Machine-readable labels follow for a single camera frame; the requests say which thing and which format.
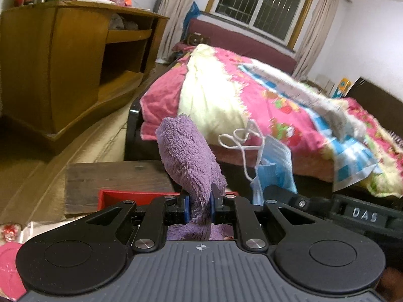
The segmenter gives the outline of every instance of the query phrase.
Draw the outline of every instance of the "beige curtain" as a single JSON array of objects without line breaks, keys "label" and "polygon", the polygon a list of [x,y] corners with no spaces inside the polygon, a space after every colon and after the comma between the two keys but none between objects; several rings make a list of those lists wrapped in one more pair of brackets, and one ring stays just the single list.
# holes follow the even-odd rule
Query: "beige curtain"
[{"label": "beige curtain", "polygon": [[161,0],[158,13],[169,17],[166,24],[160,49],[158,51],[158,62],[168,60],[172,54],[173,46],[181,39],[183,21],[192,6],[193,0]]},{"label": "beige curtain", "polygon": [[307,79],[308,73],[326,41],[338,5],[339,0],[319,0],[316,5],[304,40],[295,55],[297,66],[293,77],[296,80]]}]

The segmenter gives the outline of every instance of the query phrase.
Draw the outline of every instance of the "gray ribbed plate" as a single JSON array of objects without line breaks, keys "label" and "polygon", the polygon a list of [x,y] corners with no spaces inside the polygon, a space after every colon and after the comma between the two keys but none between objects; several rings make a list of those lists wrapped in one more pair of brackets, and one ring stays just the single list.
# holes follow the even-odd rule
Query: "gray ribbed plate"
[{"label": "gray ribbed plate", "polygon": [[133,259],[123,276],[86,295],[48,297],[29,292],[19,302],[376,302],[367,291],[352,297],[320,297],[287,283],[262,254],[234,241],[167,241],[158,252]]}]

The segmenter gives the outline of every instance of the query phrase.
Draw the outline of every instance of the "silver screw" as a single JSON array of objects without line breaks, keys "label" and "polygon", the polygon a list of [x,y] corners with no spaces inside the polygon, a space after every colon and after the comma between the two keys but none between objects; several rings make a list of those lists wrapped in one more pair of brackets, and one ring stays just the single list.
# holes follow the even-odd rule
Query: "silver screw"
[{"label": "silver screw", "polygon": [[250,240],[246,241],[246,246],[252,249],[259,249],[264,248],[266,243],[260,238],[251,238]]},{"label": "silver screw", "polygon": [[136,243],[134,243],[134,245],[136,246],[136,248],[146,250],[148,248],[152,248],[155,245],[155,243],[153,240],[150,240],[149,238],[142,238],[140,240],[137,240]]}]

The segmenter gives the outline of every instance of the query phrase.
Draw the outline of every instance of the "pink round object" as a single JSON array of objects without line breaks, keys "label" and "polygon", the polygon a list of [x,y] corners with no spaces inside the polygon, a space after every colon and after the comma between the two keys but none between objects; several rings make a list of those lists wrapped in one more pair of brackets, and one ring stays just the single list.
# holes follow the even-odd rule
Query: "pink round object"
[{"label": "pink round object", "polygon": [[15,242],[0,246],[0,288],[14,301],[26,293],[15,267],[15,257],[21,246],[22,244]]}]

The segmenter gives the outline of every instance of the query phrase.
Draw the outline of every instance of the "wooden cabinet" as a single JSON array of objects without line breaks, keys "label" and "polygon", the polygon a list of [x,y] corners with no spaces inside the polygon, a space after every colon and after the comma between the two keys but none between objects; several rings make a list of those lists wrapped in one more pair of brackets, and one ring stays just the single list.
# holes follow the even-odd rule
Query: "wooden cabinet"
[{"label": "wooden cabinet", "polygon": [[[138,30],[109,30],[112,14]],[[167,18],[135,8],[53,1],[2,13],[5,123],[53,150],[130,101],[155,65]]]}]

